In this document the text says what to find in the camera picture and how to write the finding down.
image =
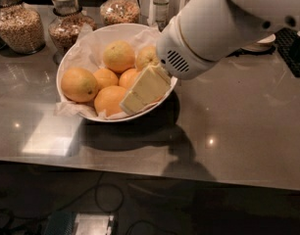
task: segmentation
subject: countertop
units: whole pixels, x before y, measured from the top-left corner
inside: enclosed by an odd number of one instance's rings
[[[37,10],[46,31],[51,6]],[[54,114],[46,41],[30,56],[0,50],[0,161],[300,190],[300,78],[277,51],[224,58],[150,114],[98,123]]]

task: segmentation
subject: bowl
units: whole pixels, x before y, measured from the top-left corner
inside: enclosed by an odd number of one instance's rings
[[[138,50],[146,45],[156,45],[160,35],[161,33],[158,29],[137,23],[120,23],[101,27],[95,31],[91,30],[87,33],[81,32],[78,41],[64,56],[58,68],[56,83],[61,102],[57,104],[57,115],[79,115],[92,121],[120,122],[140,118],[160,106],[174,90],[177,78],[172,77],[170,90],[156,104],[133,116],[123,117],[98,117],[92,102],[88,104],[72,102],[64,95],[61,89],[61,79],[67,69],[82,67],[89,71],[96,71],[105,67],[102,61],[102,53],[109,43],[116,40],[127,41],[134,48],[135,54],[137,54]]]

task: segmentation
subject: dark floor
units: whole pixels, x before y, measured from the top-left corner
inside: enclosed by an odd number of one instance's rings
[[[119,235],[300,234],[296,191],[0,163],[0,234],[43,235],[57,212],[114,214]]]

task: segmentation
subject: orange fruit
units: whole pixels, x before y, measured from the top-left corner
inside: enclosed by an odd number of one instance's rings
[[[102,54],[106,68],[116,73],[123,73],[134,67],[135,54],[126,41],[113,41],[107,45]]]
[[[119,78],[114,72],[109,69],[101,68],[97,70],[93,75],[98,81],[99,90],[102,90],[103,88],[111,85],[119,84]]]
[[[105,111],[106,117],[122,112],[120,102],[124,98],[126,89],[117,85],[105,87],[99,91],[94,100],[96,113]]]
[[[139,74],[136,68],[124,71],[120,76],[119,86],[129,89]]]
[[[90,70],[70,68],[62,76],[61,89],[72,101],[85,103],[93,100],[97,95],[98,83]]]
[[[156,47],[154,45],[145,46],[138,51],[136,68],[139,71],[142,71],[148,65],[157,66],[159,63],[160,61],[157,57]]]

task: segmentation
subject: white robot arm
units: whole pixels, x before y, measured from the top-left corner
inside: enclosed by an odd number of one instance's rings
[[[283,27],[300,30],[300,0],[190,0],[157,42],[170,74],[191,79]]]

